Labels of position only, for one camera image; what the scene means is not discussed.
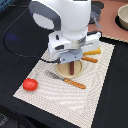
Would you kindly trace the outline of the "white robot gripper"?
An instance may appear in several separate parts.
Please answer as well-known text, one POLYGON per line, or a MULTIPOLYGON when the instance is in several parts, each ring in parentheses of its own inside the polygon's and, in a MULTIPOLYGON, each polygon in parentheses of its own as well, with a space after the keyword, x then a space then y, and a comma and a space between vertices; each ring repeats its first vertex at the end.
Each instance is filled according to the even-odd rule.
POLYGON ((68 63, 80 60, 84 52, 96 50, 99 47, 100 31, 88 32, 87 35, 77 41, 70 41, 60 32, 49 35, 48 50, 50 60, 53 63, 68 63))

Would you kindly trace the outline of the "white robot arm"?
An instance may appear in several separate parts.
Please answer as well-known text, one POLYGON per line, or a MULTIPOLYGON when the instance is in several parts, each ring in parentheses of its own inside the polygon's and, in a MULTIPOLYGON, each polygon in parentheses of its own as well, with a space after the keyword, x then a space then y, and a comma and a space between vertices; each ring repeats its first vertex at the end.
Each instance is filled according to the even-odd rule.
POLYGON ((32 0, 29 10, 38 26, 52 30, 49 63, 80 60, 99 47, 101 33, 88 32, 91 0, 32 0))

